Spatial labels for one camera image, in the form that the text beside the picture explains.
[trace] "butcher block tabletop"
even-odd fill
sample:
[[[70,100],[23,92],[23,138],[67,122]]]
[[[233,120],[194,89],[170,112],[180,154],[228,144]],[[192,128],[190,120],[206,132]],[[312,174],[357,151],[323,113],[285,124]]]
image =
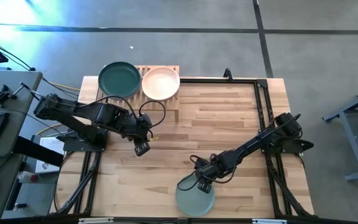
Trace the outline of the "butcher block tabletop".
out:
[[[268,78],[267,83],[274,116],[288,112],[284,80]],[[90,103],[101,95],[98,78],[84,77],[79,101]],[[150,142],[151,150],[141,157],[135,155],[133,142],[109,132],[99,167],[93,217],[185,217],[175,205],[175,189],[184,176],[193,172],[190,155],[207,159],[212,153],[237,148],[260,129],[253,85],[182,83],[179,100],[178,123],[174,112],[167,111],[164,122],[152,128],[158,139]],[[162,117],[161,111],[143,112],[154,123]],[[59,208],[78,185],[83,157],[83,152],[75,152],[62,167],[56,192]],[[292,154],[283,154],[282,159],[289,189],[305,210],[313,213],[300,159]],[[229,183],[214,183],[213,186],[215,204],[202,217],[274,217],[265,157],[261,151],[244,158]],[[284,211],[282,193],[278,186],[277,189],[280,208]],[[88,189],[85,189],[82,207],[87,196]]]

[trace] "gray desk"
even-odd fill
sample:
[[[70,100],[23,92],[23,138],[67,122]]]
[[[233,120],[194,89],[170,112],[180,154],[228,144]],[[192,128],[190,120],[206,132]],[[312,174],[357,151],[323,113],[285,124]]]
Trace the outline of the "gray desk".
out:
[[[42,74],[40,72],[17,72],[0,70],[0,88],[6,84],[13,91],[18,89],[23,82],[33,90],[36,90]],[[4,106],[27,113],[32,97],[26,90],[22,90],[17,95],[16,100],[7,100]],[[25,115],[15,111],[8,111],[10,119],[5,130],[0,137],[0,150],[8,154],[14,147],[15,141],[23,125]],[[6,160],[6,157],[0,157],[0,165]],[[5,209],[6,202],[11,193],[12,185],[16,179],[17,172],[23,160],[22,155],[14,154],[5,166],[0,170],[0,218]]]

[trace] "desk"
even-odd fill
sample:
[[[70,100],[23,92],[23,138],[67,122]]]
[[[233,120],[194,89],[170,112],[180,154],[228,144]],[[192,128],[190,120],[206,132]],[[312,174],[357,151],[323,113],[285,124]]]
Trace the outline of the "desk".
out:
[[[267,80],[274,115],[288,111],[283,79]],[[159,139],[150,142],[151,150],[142,157],[136,157],[132,142],[109,134],[99,168],[93,217],[185,217],[175,205],[175,188],[193,171],[189,156],[208,158],[257,134],[259,117],[252,85],[182,83],[179,91],[179,123],[175,123],[173,113],[167,113],[165,121],[152,129]],[[80,101],[90,103],[98,95],[98,78],[84,77]],[[153,122],[161,116],[159,112],[146,113]],[[282,157],[288,187],[305,210],[313,213],[301,161],[291,154]],[[57,184],[59,207],[78,185],[82,162],[83,153],[76,152],[64,164]],[[232,181],[214,184],[214,188],[216,201],[205,218],[273,217],[265,157],[260,151],[242,161]],[[283,210],[279,190],[278,194]]]
[[[33,90],[36,90],[42,74],[40,72],[17,72],[0,70],[0,88],[2,84],[7,85],[11,91],[20,87],[19,82],[23,82]],[[16,100],[7,100],[4,106],[27,113],[32,101],[29,91],[23,89],[17,94]],[[12,151],[15,141],[20,133],[25,115],[15,111],[10,113],[9,121],[5,130],[0,136],[0,150],[9,153]],[[5,209],[6,202],[11,193],[12,185],[16,179],[17,172],[23,161],[23,155],[14,154],[10,160],[0,170],[0,218]],[[6,160],[6,157],[0,157],[0,165]]]

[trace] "white bowl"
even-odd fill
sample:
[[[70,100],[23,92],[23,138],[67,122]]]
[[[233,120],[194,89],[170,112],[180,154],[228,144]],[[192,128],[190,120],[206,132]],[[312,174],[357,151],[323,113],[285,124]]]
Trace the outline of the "white bowl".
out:
[[[142,80],[144,94],[153,100],[167,100],[178,90],[180,78],[178,73],[166,66],[150,69]]]

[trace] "concrete floor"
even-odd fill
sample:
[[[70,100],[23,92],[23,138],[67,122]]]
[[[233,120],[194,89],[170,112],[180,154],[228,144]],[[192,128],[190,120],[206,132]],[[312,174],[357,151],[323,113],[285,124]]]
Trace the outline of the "concrete floor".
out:
[[[358,0],[259,3],[265,29],[358,30]],[[252,0],[0,0],[0,23],[257,28]],[[273,75],[285,79],[291,111],[302,114],[303,139],[315,144],[305,152],[315,213],[358,221],[358,180],[344,179],[344,174],[358,171],[356,160],[342,125],[321,120],[358,93],[358,35],[271,34],[266,35],[266,41]],[[51,82],[77,88],[84,75],[98,75],[103,65],[118,60],[137,65],[180,65],[184,76],[220,77],[229,67],[235,77],[266,77],[258,34],[20,32],[0,27],[0,45],[42,71]],[[11,62],[1,66],[22,70]],[[39,92],[56,91],[42,83]],[[26,119],[21,134],[29,138],[43,128]],[[51,184],[23,188],[23,192],[37,189],[36,196],[19,196],[20,202],[31,208],[4,217],[47,213]]]

